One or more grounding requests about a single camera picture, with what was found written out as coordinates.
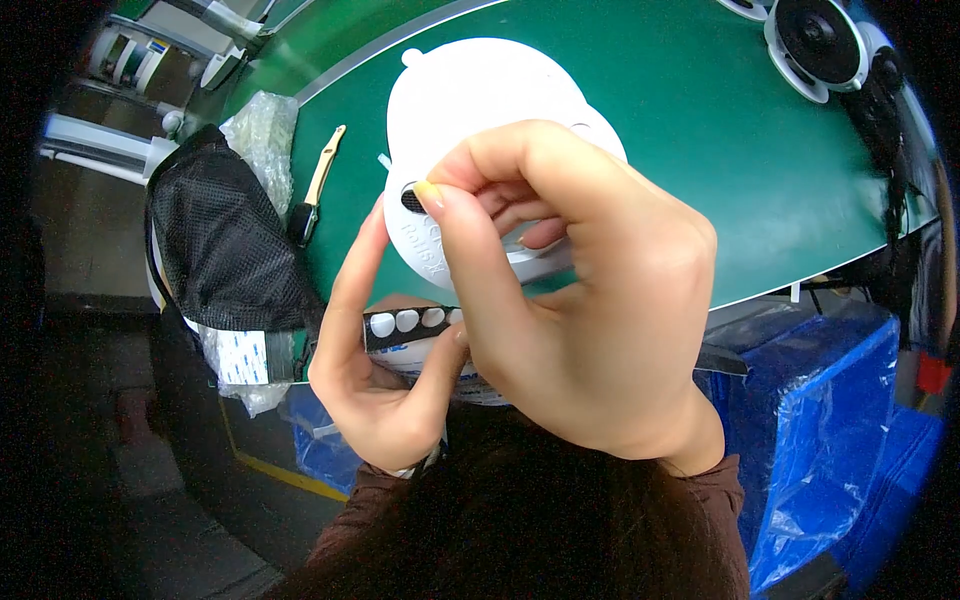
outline blue plastic bag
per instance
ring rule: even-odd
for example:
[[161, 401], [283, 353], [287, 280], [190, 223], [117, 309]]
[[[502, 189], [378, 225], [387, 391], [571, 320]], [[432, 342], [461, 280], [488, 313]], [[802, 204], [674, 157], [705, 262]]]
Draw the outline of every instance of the blue plastic bag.
[[848, 597], [859, 597], [906, 526], [943, 436], [943, 422], [895, 406], [867, 504], [850, 532], [830, 548], [847, 572]]
[[293, 423], [297, 467], [309, 477], [349, 495], [363, 461], [344, 441], [310, 386], [290, 386], [286, 413]]
[[843, 538], [863, 510], [893, 406], [899, 327], [879, 307], [837, 315], [789, 305], [711, 331], [746, 378], [699, 381], [740, 455], [739, 519], [751, 592], [767, 589]]

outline brown sleeve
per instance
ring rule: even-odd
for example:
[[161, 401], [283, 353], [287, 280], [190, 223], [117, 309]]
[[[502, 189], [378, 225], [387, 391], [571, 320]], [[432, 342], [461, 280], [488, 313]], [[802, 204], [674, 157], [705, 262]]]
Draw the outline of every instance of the brown sleeve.
[[723, 551], [729, 557], [737, 597], [750, 596], [747, 554], [736, 520], [743, 508], [743, 488], [737, 479], [740, 456], [732, 454], [716, 467], [693, 477], [681, 478], [687, 490], [704, 507], [710, 525], [718, 532]]
[[334, 551], [370, 526], [383, 503], [392, 492], [410, 484], [408, 479], [394, 477], [380, 468], [364, 463], [357, 470], [357, 482], [350, 491], [344, 510], [320, 533], [317, 545], [307, 558], [311, 563]]

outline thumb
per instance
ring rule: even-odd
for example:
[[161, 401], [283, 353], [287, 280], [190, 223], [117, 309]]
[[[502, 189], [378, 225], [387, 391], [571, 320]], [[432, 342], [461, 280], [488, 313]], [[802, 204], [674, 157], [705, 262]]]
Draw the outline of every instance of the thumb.
[[460, 322], [451, 325], [437, 337], [427, 354], [423, 371], [410, 395], [431, 404], [440, 398], [445, 407], [457, 385], [460, 372], [467, 363], [467, 356], [465, 324]]
[[474, 343], [495, 348], [532, 324], [520, 283], [490, 214], [473, 194], [452, 185], [414, 184], [420, 204], [440, 226], [444, 257]]

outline green table surface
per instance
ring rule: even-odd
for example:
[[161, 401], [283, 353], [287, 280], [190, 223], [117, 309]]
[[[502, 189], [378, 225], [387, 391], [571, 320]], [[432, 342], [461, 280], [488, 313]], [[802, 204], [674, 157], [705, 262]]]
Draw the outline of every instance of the green table surface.
[[[298, 94], [349, 52], [442, 4], [315, 0], [275, 32], [255, 68], [221, 92], [228, 97], [219, 120], [257, 89]], [[348, 125], [307, 249], [318, 289], [329, 293], [383, 189], [387, 171], [377, 156], [389, 154], [386, 106], [403, 69], [400, 55], [478, 36], [520, 41], [558, 62], [617, 130], [630, 163], [712, 221], [719, 239], [712, 307], [882, 247], [884, 178], [872, 171], [838, 103], [808, 102], [777, 72], [761, 29], [710, 0], [509, 0], [448, 20], [362, 63], [302, 105], [294, 138], [297, 202], [321, 148], [338, 125]], [[908, 198], [911, 230], [935, 216], [931, 200]], [[553, 277], [528, 292], [570, 280]], [[371, 300], [390, 293], [455, 301], [393, 248]]]
[[138, 21], [154, 4], [156, 0], [118, 0], [114, 4], [113, 13], [131, 21]]

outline fingernail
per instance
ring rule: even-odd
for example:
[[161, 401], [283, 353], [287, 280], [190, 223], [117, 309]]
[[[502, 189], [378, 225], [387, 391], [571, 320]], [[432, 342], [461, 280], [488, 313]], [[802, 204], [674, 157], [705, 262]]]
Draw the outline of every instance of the fingernail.
[[444, 197], [440, 195], [437, 186], [429, 181], [417, 181], [413, 189], [423, 209], [436, 218], [437, 213], [444, 209]]

